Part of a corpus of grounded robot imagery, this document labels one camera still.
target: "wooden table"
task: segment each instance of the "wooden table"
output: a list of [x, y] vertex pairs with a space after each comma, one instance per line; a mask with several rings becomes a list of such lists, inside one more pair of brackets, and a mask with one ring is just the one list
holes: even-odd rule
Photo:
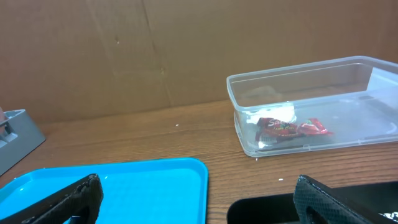
[[398, 144], [257, 160], [242, 151], [229, 101], [40, 125], [47, 140], [0, 177], [0, 187], [43, 167], [195, 157], [209, 170], [208, 223], [236, 200], [293, 192], [299, 174], [331, 187], [398, 180]]

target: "brown wall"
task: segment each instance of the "brown wall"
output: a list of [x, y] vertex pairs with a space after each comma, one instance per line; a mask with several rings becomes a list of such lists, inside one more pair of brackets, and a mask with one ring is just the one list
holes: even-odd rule
[[0, 106], [36, 121], [228, 98], [228, 75], [398, 62], [396, 0], [0, 0]]

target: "transparent bin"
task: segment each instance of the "transparent bin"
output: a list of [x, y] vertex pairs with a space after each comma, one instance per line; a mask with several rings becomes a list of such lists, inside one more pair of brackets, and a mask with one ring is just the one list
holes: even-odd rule
[[[232, 75], [227, 87], [243, 151], [261, 157], [396, 141], [397, 74], [396, 63], [355, 56]], [[264, 134], [260, 118], [290, 128], [316, 118], [333, 134], [280, 140]]]

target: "gray plastic box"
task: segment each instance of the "gray plastic box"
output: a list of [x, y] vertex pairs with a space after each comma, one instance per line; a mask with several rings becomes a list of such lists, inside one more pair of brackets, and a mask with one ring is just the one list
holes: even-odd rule
[[0, 133], [0, 175], [45, 141], [26, 110], [4, 112], [7, 119], [0, 122], [5, 127]]
[[[227, 88], [236, 132], [252, 157], [398, 141], [396, 63], [339, 58], [232, 75]], [[271, 119], [267, 127], [281, 121], [300, 126], [316, 118], [333, 134], [280, 141], [260, 118]]]

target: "red candy wrapper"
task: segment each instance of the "red candy wrapper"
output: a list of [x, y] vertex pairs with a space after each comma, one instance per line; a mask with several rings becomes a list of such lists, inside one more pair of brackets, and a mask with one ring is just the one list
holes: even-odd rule
[[269, 136], [268, 141], [273, 139], [276, 142], [282, 142], [317, 134], [332, 134], [316, 118], [310, 118], [300, 126], [274, 118], [260, 118], [257, 125], [260, 131], [256, 134], [256, 141], [260, 141], [263, 136]]

